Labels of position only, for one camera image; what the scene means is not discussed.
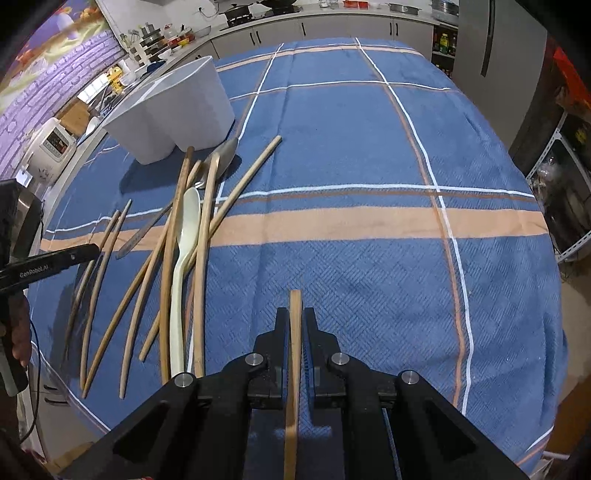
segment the plastic spoon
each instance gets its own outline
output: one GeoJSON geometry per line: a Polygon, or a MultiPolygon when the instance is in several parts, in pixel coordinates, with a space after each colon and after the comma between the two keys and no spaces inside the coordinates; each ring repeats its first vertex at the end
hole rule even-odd
{"type": "Polygon", "coordinates": [[[184,372],[184,341],[182,321],[182,298],[184,272],[191,253],[197,245],[201,203],[199,192],[188,189],[183,195],[183,208],[178,219],[177,242],[178,260],[173,271],[173,285],[170,290],[170,374],[171,377],[184,372]]]}

